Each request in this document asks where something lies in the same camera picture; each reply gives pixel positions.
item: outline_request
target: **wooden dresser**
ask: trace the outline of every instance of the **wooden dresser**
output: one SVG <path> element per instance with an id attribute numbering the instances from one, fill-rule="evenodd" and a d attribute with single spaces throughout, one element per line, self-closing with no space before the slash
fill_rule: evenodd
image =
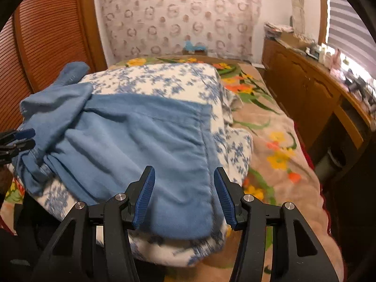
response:
<path id="1" fill-rule="evenodd" d="M 265 39 L 265 83 L 298 131 L 314 163 L 328 147 L 341 147 L 353 165 L 368 144 L 374 122 L 360 103 L 336 82 L 328 69 Z"/>

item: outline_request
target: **window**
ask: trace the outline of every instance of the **window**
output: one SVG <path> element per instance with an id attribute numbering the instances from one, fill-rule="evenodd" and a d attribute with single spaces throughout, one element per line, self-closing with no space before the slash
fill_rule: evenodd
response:
<path id="1" fill-rule="evenodd" d="M 328 0 L 328 15 L 328 46 L 342 50 L 354 74 L 364 80 L 375 77 L 376 43 L 352 6 L 347 0 Z"/>

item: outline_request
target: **blue floral pattern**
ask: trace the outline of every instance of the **blue floral pattern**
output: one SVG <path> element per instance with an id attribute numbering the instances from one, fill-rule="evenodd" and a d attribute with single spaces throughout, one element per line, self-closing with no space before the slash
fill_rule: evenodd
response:
<path id="1" fill-rule="evenodd" d="M 230 127 L 231 108 L 241 105 L 241 101 L 221 85 L 220 77 L 212 66 L 185 63 L 123 67 L 86 75 L 81 82 L 93 84 L 95 94 L 126 92 L 210 104 L 211 132 L 219 161 L 229 178 L 242 184 L 251 161 L 252 137 L 244 129 Z M 60 220 L 76 203 L 59 179 L 49 183 L 37 201 Z M 215 234 L 194 241 L 176 241 L 130 231 L 129 241 L 135 258 L 169 266 L 189 266 L 220 250 L 226 230 L 227 225 L 223 221 Z M 103 228 L 97 228 L 97 242 L 103 244 Z"/>

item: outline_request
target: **metal screw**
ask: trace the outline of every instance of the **metal screw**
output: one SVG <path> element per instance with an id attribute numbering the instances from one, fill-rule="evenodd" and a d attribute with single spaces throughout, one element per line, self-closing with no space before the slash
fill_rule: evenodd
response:
<path id="1" fill-rule="evenodd" d="M 118 201 L 122 201 L 124 200 L 125 198 L 127 198 L 127 195 L 125 195 L 124 193 L 119 193 L 115 196 L 116 200 Z"/>
<path id="2" fill-rule="evenodd" d="M 288 201 L 287 203 L 285 203 L 285 207 L 289 210 L 292 210 L 295 208 L 295 205 Z"/>
<path id="3" fill-rule="evenodd" d="M 82 209 L 83 207 L 85 207 L 85 203 L 83 201 L 79 201 L 78 203 L 76 203 L 75 205 L 75 208 L 80 210 Z"/>
<path id="4" fill-rule="evenodd" d="M 254 200 L 255 200 L 255 198 L 254 198 L 253 195 L 251 195 L 251 194 L 246 194 L 246 195 L 244 195 L 244 196 L 243 196 L 243 199 L 244 199 L 245 201 L 248 201 L 248 202 L 250 202 L 250 201 L 254 201 Z"/>

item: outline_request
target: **striped blind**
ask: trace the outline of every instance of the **striped blind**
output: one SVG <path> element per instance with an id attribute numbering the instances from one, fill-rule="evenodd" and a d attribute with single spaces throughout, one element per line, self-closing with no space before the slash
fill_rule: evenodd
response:
<path id="1" fill-rule="evenodd" d="M 376 77 L 376 43 L 347 0 L 329 0 L 328 45 L 339 48 Z"/>

